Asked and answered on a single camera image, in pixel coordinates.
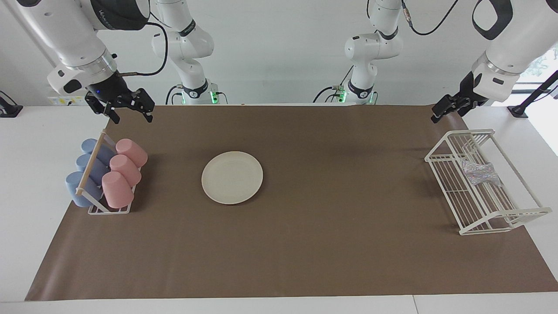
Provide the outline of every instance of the plate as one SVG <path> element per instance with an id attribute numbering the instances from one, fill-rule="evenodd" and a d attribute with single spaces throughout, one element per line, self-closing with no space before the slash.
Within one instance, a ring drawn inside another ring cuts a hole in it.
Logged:
<path id="1" fill-rule="evenodd" d="M 258 160 L 242 151 L 229 151 L 213 158 L 201 174 L 205 194 L 221 204 L 238 204 L 254 196 L 263 182 Z"/>

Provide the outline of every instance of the cup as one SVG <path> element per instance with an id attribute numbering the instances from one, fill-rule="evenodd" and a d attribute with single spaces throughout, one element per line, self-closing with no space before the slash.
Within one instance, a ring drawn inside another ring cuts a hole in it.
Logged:
<path id="1" fill-rule="evenodd" d="M 75 161 L 75 166 L 78 171 L 85 172 L 85 168 L 87 167 L 87 163 L 91 158 L 91 154 L 84 154 L 78 157 Z M 97 186 L 101 185 L 103 180 L 103 176 L 108 173 L 108 168 L 105 166 L 99 159 L 95 158 L 93 160 L 93 167 L 91 168 L 91 172 L 89 173 L 89 177 L 95 182 Z"/>
<path id="2" fill-rule="evenodd" d="M 93 204 L 89 202 L 89 200 L 86 199 L 85 196 L 83 195 L 77 196 L 75 194 L 75 190 L 78 188 L 82 176 L 83 176 L 83 172 L 81 171 L 72 172 L 71 174 L 69 174 L 66 177 L 66 188 L 68 188 L 68 192 L 70 192 L 70 195 L 74 200 L 74 203 L 78 207 L 89 207 Z M 100 200 L 103 195 L 103 191 L 101 191 L 101 189 L 97 187 L 97 185 L 95 184 L 95 182 L 93 182 L 91 178 L 87 178 L 87 182 L 85 184 L 84 189 L 97 201 Z"/>
<path id="3" fill-rule="evenodd" d="M 141 180 L 141 172 L 134 162 L 126 155 L 116 155 L 110 160 L 111 171 L 120 172 L 128 184 L 133 187 Z"/>
<path id="4" fill-rule="evenodd" d="M 120 172 L 111 171 L 103 176 L 103 192 L 108 206 L 114 209 L 126 207 L 134 200 L 134 193 Z"/>
<path id="5" fill-rule="evenodd" d="M 147 153 L 131 139 L 121 139 L 116 143 L 116 152 L 130 158 L 136 168 L 141 168 L 147 162 Z"/>
<path id="6" fill-rule="evenodd" d="M 81 143 L 81 150 L 84 154 L 91 154 L 95 145 L 97 144 L 96 139 L 86 139 Z M 116 155 L 115 152 L 112 151 L 106 145 L 101 145 L 99 149 L 99 153 L 97 154 L 97 159 L 99 159 L 105 166 L 108 166 L 110 163 L 110 159 Z"/>

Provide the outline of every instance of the crumpled transparent packaging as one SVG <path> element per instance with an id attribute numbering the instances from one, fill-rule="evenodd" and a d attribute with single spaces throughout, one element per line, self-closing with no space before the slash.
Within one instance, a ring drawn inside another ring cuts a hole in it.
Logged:
<path id="1" fill-rule="evenodd" d="M 499 187 L 502 186 L 502 182 L 500 181 L 492 163 L 480 165 L 463 159 L 462 166 L 463 172 L 471 184 L 477 185 L 483 182 L 488 182 Z"/>

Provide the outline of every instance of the pink cup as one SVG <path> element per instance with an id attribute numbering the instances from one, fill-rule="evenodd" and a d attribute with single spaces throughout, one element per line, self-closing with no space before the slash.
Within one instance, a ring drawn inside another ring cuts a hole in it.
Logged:
<path id="1" fill-rule="evenodd" d="M 147 153 L 131 139 L 121 139 L 116 143 L 116 152 L 130 158 L 137 168 L 143 167 L 147 162 Z"/>
<path id="2" fill-rule="evenodd" d="M 134 193 L 120 172 L 111 171 L 103 176 L 103 192 L 112 208 L 126 207 L 134 200 Z"/>
<path id="3" fill-rule="evenodd" d="M 120 172 L 128 184 L 133 187 L 141 180 L 141 173 L 134 162 L 125 155 L 116 155 L 110 159 L 110 170 Z"/>

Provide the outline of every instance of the brown table cover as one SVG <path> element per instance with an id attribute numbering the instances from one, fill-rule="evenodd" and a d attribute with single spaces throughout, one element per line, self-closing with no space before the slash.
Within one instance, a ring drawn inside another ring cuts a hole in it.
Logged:
<path id="1" fill-rule="evenodd" d="M 70 205 L 26 300 L 558 291 L 526 229 L 460 236 L 424 156 L 449 130 L 428 107 L 119 110 L 108 133 L 149 153 L 127 215 Z M 245 151 L 264 181 L 210 200 L 200 178 Z"/>

